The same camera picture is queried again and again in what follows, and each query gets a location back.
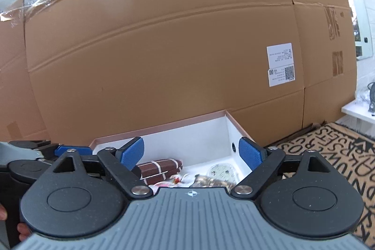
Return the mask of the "brown striped roll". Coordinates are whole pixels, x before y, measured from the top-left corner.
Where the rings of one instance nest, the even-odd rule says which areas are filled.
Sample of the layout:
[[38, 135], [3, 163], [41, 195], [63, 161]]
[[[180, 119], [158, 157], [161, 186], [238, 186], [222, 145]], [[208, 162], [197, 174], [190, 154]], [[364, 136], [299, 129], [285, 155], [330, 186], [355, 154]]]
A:
[[153, 185], [179, 174], [183, 168], [181, 160], [160, 159], [139, 164], [140, 179], [147, 185]]

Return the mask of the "round white patterned disc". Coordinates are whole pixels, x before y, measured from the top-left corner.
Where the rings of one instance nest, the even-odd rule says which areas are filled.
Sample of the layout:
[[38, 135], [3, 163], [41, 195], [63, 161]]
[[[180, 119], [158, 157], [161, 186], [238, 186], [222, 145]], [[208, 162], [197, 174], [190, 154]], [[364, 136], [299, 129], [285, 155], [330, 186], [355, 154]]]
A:
[[219, 163], [213, 165], [207, 172], [207, 176], [227, 181], [230, 183], [238, 182], [238, 175], [235, 168], [229, 163]]

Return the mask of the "pink white storage box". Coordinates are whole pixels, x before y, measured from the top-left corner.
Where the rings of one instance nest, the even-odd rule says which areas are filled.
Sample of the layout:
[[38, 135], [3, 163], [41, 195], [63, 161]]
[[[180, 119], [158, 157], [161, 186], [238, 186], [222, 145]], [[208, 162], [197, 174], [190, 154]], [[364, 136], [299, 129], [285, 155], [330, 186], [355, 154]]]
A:
[[94, 153], [106, 147], [118, 149], [137, 136], [144, 142], [144, 155], [140, 164], [162, 159], [180, 160], [180, 175], [186, 175], [188, 179], [194, 179], [195, 175], [208, 175], [209, 170], [217, 164], [231, 165], [237, 182], [251, 173], [238, 152], [240, 138], [248, 138], [250, 135], [225, 110], [103, 136], [94, 139], [90, 148]]

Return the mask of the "letter patterned rug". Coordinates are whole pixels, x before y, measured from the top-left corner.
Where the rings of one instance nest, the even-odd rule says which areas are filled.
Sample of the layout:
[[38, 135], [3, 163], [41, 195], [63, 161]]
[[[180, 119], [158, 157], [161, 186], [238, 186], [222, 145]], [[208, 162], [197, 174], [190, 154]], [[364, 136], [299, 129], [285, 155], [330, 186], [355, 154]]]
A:
[[364, 201], [355, 235], [374, 249], [374, 137], [338, 123], [312, 124], [272, 146], [294, 155], [316, 150], [346, 178]]

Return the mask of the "white shipping label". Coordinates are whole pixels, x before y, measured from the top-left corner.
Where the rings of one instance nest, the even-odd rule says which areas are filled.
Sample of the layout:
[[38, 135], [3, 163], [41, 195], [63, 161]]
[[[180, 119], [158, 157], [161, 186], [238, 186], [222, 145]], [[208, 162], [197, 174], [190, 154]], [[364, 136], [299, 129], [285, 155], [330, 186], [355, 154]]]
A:
[[277, 44], [266, 48], [268, 56], [269, 87], [295, 81], [292, 44]]

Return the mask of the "white shelf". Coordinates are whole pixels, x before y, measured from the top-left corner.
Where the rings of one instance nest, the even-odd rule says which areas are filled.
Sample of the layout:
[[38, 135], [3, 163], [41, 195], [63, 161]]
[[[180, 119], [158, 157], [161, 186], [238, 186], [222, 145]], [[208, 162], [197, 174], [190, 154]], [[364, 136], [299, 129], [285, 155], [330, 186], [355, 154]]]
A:
[[341, 108], [341, 112], [343, 112], [343, 114], [363, 120], [367, 123], [375, 123], [375, 116], [374, 113], [369, 112], [369, 105], [361, 101], [351, 101]]

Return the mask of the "large cardboard wall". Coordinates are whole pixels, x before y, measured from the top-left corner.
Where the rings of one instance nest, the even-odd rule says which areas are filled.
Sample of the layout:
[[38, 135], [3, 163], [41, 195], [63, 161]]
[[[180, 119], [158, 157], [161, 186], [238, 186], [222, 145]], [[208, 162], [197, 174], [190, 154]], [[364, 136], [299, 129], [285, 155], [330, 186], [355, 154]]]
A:
[[[269, 87], [266, 48], [295, 81]], [[88, 145], [227, 110], [257, 142], [335, 121], [356, 90], [348, 0], [37, 0], [1, 15], [1, 140]]]

